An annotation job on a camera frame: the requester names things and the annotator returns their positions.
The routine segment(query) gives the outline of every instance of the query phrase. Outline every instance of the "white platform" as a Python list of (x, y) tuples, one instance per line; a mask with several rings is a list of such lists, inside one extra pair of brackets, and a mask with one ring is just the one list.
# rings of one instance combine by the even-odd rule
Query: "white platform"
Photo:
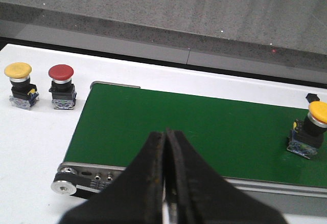
[[(168, 68), (116, 59), (7, 45), (0, 51), (0, 70), (13, 63), (32, 66), (31, 83), (40, 101), (31, 111), (12, 107), (11, 84), (0, 74), (0, 224), (57, 223), (69, 208), (84, 200), (50, 189), (62, 162), (93, 81), (141, 86), (146, 89), (195, 94), (307, 108), (307, 93), (327, 101), (327, 90), (212, 73)], [(53, 110), (48, 70), (68, 64), (75, 70), (75, 110)], [(327, 218), (285, 215), (289, 223), (323, 224)]]

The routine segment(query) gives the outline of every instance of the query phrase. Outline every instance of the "red push button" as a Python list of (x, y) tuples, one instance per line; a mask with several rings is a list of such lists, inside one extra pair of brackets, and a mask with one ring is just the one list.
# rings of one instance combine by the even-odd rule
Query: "red push button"
[(49, 76), (58, 81), (64, 81), (72, 77), (73, 68), (66, 64), (58, 64), (50, 68)]

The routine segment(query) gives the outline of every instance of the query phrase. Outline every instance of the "button cap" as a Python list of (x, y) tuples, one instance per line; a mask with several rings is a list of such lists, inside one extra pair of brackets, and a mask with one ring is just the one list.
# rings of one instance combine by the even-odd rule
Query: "button cap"
[(72, 77), (73, 68), (66, 64), (58, 64), (50, 68), (49, 76), (58, 81), (64, 81)]
[(327, 103), (313, 101), (309, 105), (309, 112), (315, 119), (327, 124)]
[(5, 68), (5, 75), (14, 78), (14, 79), (19, 79), (19, 78), (24, 78), (27, 77), (32, 71), (32, 67), (23, 62), (16, 62), (8, 65)]

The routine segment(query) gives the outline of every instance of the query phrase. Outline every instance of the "yellow mushroom button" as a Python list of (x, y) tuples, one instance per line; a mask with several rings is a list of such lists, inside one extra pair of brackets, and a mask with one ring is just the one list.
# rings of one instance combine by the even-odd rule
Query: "yellow mushroom button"
[(327, 124), (327, 103), (313, 101), (309, 105), (309, 112), (315, 119)]
[(27, 77), (32, 71), (29, 64), (23, 62), (12, 63), (5, 68), (5, 75), (10, 78), (24, 78)]

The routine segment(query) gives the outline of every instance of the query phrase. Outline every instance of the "gray granite surface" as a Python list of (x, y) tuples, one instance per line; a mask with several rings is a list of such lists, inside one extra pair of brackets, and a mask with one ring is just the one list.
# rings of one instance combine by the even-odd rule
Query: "gray granite surface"
[(0, 36), (214, 68), (212, 56), (249, 59), (285, 66), (282, 77), (327, 72), (327, 0), (0, 0)]

